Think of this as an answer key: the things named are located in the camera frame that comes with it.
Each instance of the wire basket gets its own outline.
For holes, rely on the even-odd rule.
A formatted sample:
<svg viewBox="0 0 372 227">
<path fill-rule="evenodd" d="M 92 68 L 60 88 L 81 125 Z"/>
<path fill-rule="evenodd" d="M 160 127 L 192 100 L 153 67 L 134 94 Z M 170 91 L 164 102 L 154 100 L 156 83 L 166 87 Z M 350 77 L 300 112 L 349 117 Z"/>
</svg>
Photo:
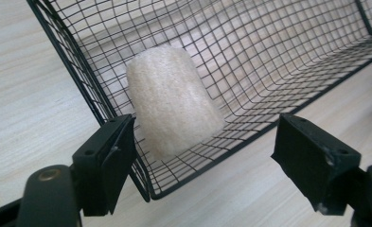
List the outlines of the wire basket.
<svg viewBox="0 0 372 227">
<path fill-rule="evenodd" d="M 153 161 L 135 123 L 135 184 L 160 199 L 372 62 L 372 1 L 28 0 L 97 121 L 136 115 L 126 64 L 185 49 L 224 114 L 218 136 Z"/>
</svg>

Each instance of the wire grid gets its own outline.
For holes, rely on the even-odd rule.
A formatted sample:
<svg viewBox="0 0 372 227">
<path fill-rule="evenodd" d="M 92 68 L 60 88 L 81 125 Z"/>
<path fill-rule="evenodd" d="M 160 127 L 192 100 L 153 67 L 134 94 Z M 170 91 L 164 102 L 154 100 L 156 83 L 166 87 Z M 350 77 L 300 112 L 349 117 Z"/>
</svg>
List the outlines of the wire grid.
<svg viewBox="0 0 372 227">
<path fill-rule="evenodd" d="M 153 199 L 257 139 L 280 113 L 295 113 L 372 61 L 372 36 L 354 0 L 50 3 L 63 25 L 54 25 L 53 13 L 44 17 L 103 119 L 136 115 L 126 64 L 160 44 L 188 52 L 221 108 L 226 126 L 219 135 L 165 162 L 151 158 L 135 122 L 140 159 L 133 170 Z M 372 26 L 372 2 L 365 4 Z M 74 38 L 67 41 L 60 26 Z"/>
</svg>

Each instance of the metal screw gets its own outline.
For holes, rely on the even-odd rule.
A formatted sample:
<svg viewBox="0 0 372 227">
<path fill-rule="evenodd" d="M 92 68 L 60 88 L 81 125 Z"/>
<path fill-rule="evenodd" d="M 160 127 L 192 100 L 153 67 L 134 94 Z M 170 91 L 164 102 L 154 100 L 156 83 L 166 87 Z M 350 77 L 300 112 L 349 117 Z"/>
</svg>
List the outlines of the metal screw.
<svg viewBox="0 0 372 227">
<path fill-rule="evenodd" d="M 41 182 L 47 182 L 47 181 L 50 181 L 50 180 L 53 180 L 53 179 L 57 178 L 60 174 L 61 174 L 61 171 L 59 169 L 52 168 L 52 169 L 48 169 L 48 170 L 42 172 L 39 175 L 38 179 Z"/>
</svg>

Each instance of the light wood surface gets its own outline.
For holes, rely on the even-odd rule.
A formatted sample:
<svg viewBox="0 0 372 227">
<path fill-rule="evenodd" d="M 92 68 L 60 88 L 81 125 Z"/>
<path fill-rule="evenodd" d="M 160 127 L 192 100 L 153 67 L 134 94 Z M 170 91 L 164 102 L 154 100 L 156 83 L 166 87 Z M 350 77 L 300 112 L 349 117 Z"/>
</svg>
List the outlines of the light wood surface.
<svg viewBox="0 0 372 227">
<path fill-rule="evenodd" d="M 372 64 L 298 115 L 372 164 Z M 25 1 L 0 1 L 0 206 L 22 196 L 27 177 L 69 165 L 98 128 Z M 84 226 L 349 226 L 314 213 L 270 158 L 275 130 L 160 201 L 145 203 L 127 181 L 112 216 Z"/>
</svg>

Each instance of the white foam block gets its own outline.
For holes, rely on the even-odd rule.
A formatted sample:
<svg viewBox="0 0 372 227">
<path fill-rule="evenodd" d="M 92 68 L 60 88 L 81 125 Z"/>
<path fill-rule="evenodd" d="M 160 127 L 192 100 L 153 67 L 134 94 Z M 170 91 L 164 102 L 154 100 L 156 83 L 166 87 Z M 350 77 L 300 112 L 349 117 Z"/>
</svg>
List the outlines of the white foam block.
<svg viewBox="0 0 372 227">
<path fill-rule="evenodd" d="M 183 49 L 148 49 L 127 67 L 130 97 L 156 159 L 178 155 L 221 130 L 224 119 Z"/>
</svg>

